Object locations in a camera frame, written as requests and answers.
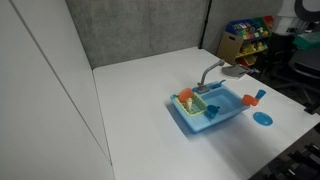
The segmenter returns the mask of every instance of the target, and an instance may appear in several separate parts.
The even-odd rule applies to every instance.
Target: gray faucet
[[[210,66],[208,69],[206,69],[203,74],[202,74],[202,78],[201,78],[201,82],[198,83],[198,88],[197,88],[197,92],[199,94],[205,93],[209,91],[208,86],[204,85],[204,80],[206,78],[206,75],[209,71],[211,71],[213,68],[217,67],[217,66],[223,66],[225,63],[225,61],[223,59],[220,59],[219,62],[215,63],[214,65]]]

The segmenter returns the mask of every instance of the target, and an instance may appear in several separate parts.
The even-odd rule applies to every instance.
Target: white tabletop
[[[117,180],[247,179],[320,121],[255,79],[228,79],[217,67],[205,83],[226,79],[240,97],[259,89],[267,94],[256,107],[190,134],[169,97],[195,87],[217,61],[205,50],[190,48],[94,70]],[[256,123],[257,111],[274,123]]]

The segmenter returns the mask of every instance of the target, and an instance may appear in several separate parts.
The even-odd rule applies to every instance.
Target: gray wall
[[[197,46],[209,0],[66,0],[92,68]],[[213,0],[204,49],[230,20],[275,15],[282,0]]]

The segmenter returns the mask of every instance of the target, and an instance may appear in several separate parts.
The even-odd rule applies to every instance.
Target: toy sink
[[[193,88],[193,104],[189,112],[186,110],[184,103],[180,103],[177,94],[170,96],[173,105],[177,108],[193,133],[230,119],[249,108],[249,106],[242,104],[241,98],[237,94],[223,84],[213,82],[207,84],[207,86],[210,90],[203,94],[198,94],[196,87]],[[219,111],[214,118],[208,118],[205,115],[208,105],[219,107]]]

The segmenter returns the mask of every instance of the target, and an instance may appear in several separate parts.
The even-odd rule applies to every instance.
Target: blue cup
[[[258,91],[258,93],[257,93],[255,98],[260,100],[265,94],[266,94],[265,90],[259,89],[259,91]]]
[[[218,113],[219,108],[220,108],[219,106],[208,105],[206,112],[205,112],[206,116],[209,119],[213,119],[216,116],[216,114]]]

